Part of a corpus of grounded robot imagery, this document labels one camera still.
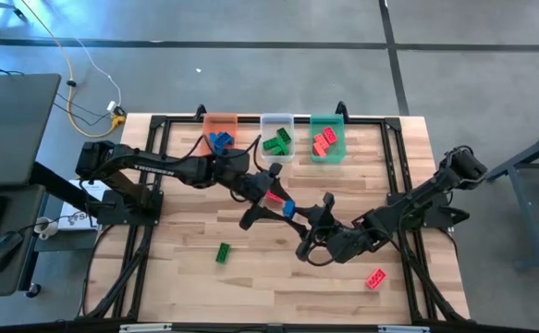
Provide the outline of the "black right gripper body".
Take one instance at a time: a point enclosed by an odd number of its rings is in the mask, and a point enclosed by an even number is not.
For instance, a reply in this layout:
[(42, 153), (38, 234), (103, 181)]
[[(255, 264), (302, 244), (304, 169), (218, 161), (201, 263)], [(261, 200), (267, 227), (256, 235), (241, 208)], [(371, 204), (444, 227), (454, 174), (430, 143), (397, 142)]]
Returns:
[(326, 248), (330, 254), (327, 263), (345, 263), (362, 250), (364, 231), (346, 227), (335, 220), (332, 214), (334, 204), (334, 195), (327, 192), (322, 205), (327, 211), (321, 216), (304, 216), (312, 228), (312, 235), (309, 240), (302, 240), (296, 249), (296, 256), (302, 262), (312, 263), (311, 253), (318, 247)]

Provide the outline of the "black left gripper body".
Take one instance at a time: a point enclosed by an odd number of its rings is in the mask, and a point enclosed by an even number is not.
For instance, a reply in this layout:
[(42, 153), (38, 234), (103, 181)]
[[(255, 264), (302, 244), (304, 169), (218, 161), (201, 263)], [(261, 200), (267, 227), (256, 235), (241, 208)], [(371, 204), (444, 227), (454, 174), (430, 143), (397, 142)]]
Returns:
[(273, 179), (280, 173), (282, 165), (273, 163), (268, 170), (252, 174), (245, 174), (239, 178), (237, 182), (238, 187), (235, 189), (235, 193), (240, 195), (246, 201), (251, 203), (251, 207), (247, 209), (239, 221), (239, 226), (248, 230), (252, 222), (252, 207), (254, 205), (261, 206), (261, 200), (265, 197), (269, 191), (269, 187), (273, 182)]

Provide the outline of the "clear translucent plastic bin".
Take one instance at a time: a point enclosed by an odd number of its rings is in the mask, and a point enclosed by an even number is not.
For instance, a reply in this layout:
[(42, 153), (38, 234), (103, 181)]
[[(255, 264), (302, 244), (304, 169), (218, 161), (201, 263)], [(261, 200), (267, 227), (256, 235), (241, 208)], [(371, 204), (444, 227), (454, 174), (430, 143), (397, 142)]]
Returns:
[[(261, 115), (261, 157), (268, 163), (287, 163), (293, 160), (296, 153), (295, 148), (295, 131), (294, 131), (294, 117), (289, 113), (278, 114), (262, 114)], [(263, 141), (277, 137), (276, 131), (279, 128), (285, 128), (291, 137), (291, 143), (289, 143), (290, 154), (288, 155), (272, 155), (271, 150), (266, 151), (263, 148)]]

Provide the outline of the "orange translucent plastic bin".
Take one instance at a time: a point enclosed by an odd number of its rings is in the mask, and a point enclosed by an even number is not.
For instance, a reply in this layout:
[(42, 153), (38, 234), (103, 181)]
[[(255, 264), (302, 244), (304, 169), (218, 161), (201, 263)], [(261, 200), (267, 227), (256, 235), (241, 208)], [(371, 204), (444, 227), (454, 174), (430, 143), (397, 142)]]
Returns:
[(209, 138), (209, 134), (226, 132), (233, 141), (229, 148), (233, 148), (236, 143), (238, 133), (238, 115), (236, 113), (207, 113), (203, 117), (202, 134)]

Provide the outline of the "teal translucent plastic bin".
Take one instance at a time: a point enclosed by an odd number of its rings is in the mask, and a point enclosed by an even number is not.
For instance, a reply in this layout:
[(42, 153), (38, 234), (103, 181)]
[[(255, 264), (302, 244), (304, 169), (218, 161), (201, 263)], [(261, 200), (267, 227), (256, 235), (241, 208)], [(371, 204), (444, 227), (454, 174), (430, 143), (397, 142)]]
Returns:
[[(327, 156), (320, 157), (313, 153), (314, 135), (323, 134), (324, 127), (332, 127), (337, 135), (337, 142), (329, 145)], [(333, 116), (311, 116), (310, 120), (311, 137), (311, 159), (314, 163), (339, 163), (346, 156), (345, 124), (341, 115)]]

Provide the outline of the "white table edge clamp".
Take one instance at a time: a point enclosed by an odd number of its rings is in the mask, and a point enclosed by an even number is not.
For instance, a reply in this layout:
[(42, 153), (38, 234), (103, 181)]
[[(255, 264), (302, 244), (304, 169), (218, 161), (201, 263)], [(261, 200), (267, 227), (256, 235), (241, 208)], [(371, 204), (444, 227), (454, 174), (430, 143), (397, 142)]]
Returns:
[(119, 327), (118, 333), (170, 333), (171, 323), (136, 323)]
[(429, 327), (381, 325), (377, 327), (378, 333), (431, 333)]

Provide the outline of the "white printed paper box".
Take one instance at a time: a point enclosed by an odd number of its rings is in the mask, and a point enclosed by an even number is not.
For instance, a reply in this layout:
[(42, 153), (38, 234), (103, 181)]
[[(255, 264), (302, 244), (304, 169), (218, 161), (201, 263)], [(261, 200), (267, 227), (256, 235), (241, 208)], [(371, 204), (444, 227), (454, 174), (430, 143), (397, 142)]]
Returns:
[[(95, 199), (102, 200), (104, 192), (108, 187), (101, 181), (95, 181), (93, 184), (83, 183), (84, 189)], [(73, 207), (70, 203), (63, 203), (58, 223), (59, 231), (80, 231), (80, 230), (100, 230), (102, 227), (97, 223), (97, 218), (88, 215), (84, 211)]]

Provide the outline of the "white mug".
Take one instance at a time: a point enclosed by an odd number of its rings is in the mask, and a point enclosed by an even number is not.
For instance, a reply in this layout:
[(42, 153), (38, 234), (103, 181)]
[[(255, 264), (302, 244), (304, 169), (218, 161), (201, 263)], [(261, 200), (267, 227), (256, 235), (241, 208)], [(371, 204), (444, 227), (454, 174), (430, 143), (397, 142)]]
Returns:
[(36, 220), (36, 223), (32, 229), (41, 240), (45, 241), (57, 233), (58, 222), (42, 216)]

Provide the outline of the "black computer mouse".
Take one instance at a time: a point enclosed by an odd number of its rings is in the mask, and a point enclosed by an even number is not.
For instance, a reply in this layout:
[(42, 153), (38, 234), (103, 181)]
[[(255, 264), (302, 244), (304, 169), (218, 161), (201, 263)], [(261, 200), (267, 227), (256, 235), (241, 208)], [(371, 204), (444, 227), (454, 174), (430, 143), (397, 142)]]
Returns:
[(24, 238), (18, 231), (8, 231), (0, 237), (0, 273), (9, 265), (23, 241)]

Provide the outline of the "black desk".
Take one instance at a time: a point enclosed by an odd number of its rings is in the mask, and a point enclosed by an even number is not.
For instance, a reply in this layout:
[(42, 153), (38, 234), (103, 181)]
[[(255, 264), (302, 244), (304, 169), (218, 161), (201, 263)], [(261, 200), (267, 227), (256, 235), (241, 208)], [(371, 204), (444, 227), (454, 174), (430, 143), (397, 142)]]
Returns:
[(36, 241), (32, 228), (44, 194), (44, 187), (39, 185), (0, 188), (0, 196), (4, 198), (0, 214), (0, 237), (8, 231), (18, 231), (24, 238), (9, 265), (0, 273), (0, 296), (10, 295), (20, 289), (23, 271), (28, 266), (29, 251)]

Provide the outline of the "black pointed base bracket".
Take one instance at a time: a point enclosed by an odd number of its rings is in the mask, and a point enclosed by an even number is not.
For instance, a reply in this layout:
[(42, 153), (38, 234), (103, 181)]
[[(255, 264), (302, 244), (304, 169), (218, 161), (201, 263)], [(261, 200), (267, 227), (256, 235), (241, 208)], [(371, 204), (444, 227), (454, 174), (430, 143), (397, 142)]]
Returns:
[(438, 212), (444, 217), (448, 227), (453, 227), (458, 223), (470, 218), (470, 214), (462, 209), (450, 206), (441, 206)]

